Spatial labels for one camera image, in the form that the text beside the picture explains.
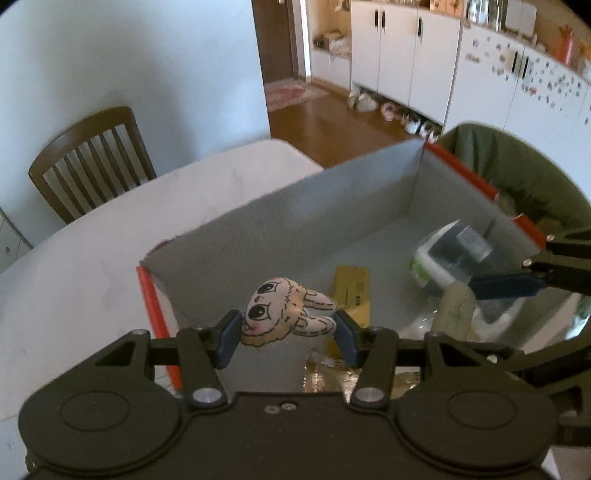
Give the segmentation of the brown wooden chair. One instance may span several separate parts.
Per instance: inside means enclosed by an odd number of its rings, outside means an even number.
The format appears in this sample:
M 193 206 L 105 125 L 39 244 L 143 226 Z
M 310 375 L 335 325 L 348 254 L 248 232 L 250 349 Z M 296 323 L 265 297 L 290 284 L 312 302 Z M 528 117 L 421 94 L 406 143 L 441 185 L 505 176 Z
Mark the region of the brown wooden chair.
M 66 224 L 157 178 L 128 106 L 99 111 L 63 131 L 28 175 Z

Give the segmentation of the red patterned rug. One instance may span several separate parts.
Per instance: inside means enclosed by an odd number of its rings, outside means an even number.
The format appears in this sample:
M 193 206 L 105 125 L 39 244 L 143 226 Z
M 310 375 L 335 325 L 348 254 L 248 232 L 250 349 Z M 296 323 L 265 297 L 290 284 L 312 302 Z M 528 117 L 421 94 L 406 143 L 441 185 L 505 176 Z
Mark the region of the red patterned rug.
M 284 79 L 264 85 L 266 109 L 269 113 L 328 95 L 329 91 L 301 79 Z

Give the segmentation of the yellow small box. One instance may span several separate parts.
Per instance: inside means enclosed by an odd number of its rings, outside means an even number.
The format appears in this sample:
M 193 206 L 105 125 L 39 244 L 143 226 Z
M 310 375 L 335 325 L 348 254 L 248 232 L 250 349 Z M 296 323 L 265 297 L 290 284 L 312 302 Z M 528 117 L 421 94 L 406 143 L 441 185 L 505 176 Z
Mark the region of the yellow small box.
M 335 268 L 332 299 L 362 327 L 370 326 L 370 269 L 339 265 Z

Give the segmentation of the white wall cabinets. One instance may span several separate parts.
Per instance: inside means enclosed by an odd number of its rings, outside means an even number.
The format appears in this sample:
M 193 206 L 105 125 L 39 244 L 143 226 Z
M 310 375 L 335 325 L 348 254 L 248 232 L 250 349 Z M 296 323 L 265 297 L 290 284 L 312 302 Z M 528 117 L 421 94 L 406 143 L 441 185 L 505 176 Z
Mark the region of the white wall cabinets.
M 423 8 L 351 4 L 349 87 L 451 130 L 503 128 L 557 162 L 590 149 L 590 82 L 525 42 Z

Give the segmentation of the dark green jacket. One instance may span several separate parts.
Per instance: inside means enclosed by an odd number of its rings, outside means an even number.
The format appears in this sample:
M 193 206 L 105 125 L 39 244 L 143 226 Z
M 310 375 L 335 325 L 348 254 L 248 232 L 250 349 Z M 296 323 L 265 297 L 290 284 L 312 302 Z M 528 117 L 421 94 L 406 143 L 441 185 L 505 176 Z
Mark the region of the dark green jacket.
M 590 202 L 552 161 L 503 130 L 463 123 L 436 144 L 494 187 L 510 216 L 527 216 L 545 235 L 588 227 Z

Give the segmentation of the red cardboard shoe box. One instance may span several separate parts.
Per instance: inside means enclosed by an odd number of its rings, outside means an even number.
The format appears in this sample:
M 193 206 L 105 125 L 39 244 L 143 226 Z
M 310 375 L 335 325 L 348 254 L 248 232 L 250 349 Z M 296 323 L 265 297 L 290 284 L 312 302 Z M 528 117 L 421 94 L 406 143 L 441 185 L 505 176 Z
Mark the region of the red cardboard shoe box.
M 169 299 L 173 327 L 212 325 L 256 288 L 287 277 L 325 294 L 339 265 L 370 271 L 370 320 L 399 330 L 428 296 L 409 264 L 420 242 L 460 220 L 510 268 L 539 245 L 434 148 L 407 141 L 230 211 L 150 252 L 142 266 Z

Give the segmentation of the white drawer sideboard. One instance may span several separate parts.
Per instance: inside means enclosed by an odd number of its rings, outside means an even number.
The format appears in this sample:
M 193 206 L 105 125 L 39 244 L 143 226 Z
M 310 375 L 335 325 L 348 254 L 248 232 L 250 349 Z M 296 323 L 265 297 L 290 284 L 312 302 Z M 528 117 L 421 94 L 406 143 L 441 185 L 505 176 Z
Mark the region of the white drawer sideboard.
M 0 272 L 4 272 L 31 249 L 31 244 L 0 210 Z

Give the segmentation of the beige bunny face plush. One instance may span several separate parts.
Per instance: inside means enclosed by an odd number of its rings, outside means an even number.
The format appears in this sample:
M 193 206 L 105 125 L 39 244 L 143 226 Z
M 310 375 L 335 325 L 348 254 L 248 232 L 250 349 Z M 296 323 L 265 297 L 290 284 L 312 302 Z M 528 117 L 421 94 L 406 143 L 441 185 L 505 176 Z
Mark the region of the beige bunny face plush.
M 243 313 L 240 341 L 263 347 L 287 336 L 332 336 L 337 312 L 335 301 L 286 277 L 266 280 L 257 287 Z

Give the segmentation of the brown wooden door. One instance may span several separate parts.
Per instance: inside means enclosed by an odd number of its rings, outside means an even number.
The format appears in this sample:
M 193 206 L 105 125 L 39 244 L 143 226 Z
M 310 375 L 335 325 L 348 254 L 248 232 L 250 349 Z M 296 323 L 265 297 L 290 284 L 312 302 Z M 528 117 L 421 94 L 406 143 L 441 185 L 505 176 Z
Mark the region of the brown wooden door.
M 293 2 L 252 0 L 263 83 L 297 76 L 297 45 Z

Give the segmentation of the beige oval eraser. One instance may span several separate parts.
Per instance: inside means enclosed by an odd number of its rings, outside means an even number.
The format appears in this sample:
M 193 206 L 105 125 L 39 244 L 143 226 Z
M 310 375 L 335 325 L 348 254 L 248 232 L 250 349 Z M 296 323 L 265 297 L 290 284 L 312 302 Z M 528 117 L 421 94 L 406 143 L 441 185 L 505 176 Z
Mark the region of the beige oval eraser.
M 467 340 L 476 308 L 473 290 L 460 281 L 449 285 L 441 298 L 432 330 L 456 340 Z

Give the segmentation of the clear plastic bag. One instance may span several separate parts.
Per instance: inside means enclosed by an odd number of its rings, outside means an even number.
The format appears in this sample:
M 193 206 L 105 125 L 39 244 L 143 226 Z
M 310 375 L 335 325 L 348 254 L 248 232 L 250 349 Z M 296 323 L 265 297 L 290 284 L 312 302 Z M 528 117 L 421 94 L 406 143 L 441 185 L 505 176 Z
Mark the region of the clear plastic bag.
M 427 310 L 411 324 L 399 331 L 402 339 L 423 340 L 431 330 L 438 310 Z M 342 360 L 335 340 L 329 338 L 308 353 L 304 366 L 304 393 L 339 392 L 349 402 L 359 380 L 360 369 L 351 368 Z M 398 367 L 391 391 L 392 399 L 399 399 L 420 383 L 419 367 Z

